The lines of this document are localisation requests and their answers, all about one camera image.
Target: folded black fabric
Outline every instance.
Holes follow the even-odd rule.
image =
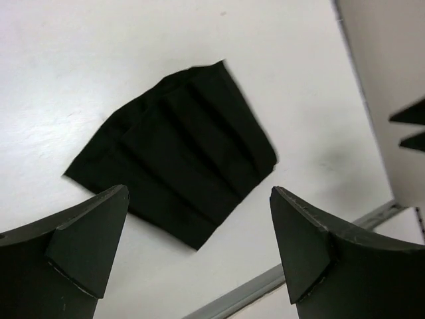
[[[115,111],[65,175],[128,186],[129,212],[199,249],[276,164],[224,63],[166,76]]]

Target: white table surface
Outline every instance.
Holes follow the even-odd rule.
[[[89,198],[61,175],[102,122],[223,58],[280,162],[197,253],[129,215],[95,318],[181,318],[276,266],[274,185],[350,221],[389,201],[335,19],[327,0],[0,2],[0,231]]]

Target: black plastic part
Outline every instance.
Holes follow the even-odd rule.
[[[0,235],[1,319],[92,318],[114,261],[129,202],[115,186]]]
[[[425,125],[425,97],[393,114],[390,117],[390,122]]]
[[[390,122],[425,125],[425,98],[413,103],[390,117]],[[425,132],[414,134],[403,139],[400,144],[402,148],[410,148],[425,152]]]
[[[366,231],[282,187],[270,204],[300,319],[423,317],[424,246]]]

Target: black cloth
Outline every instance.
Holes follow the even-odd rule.
[[[128,186],[129,212],[199,249],[276,164],[224,63],[166,76],[115,111],[65,175]]]

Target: white wall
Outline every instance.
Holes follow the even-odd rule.
[[[276,266],[274,185],[348,220],[392,198],[328,0],[2,1],[0,43],[0,231],[88,198],[71,160],[194,64],[227,59],[279,153],[197,253],[128,216],[96,318],[181,318]]]
[[[425,96],[425,1],[338,0],[396,199],[425,209],[425,153],[398,143],[420,126],[388,118]]]

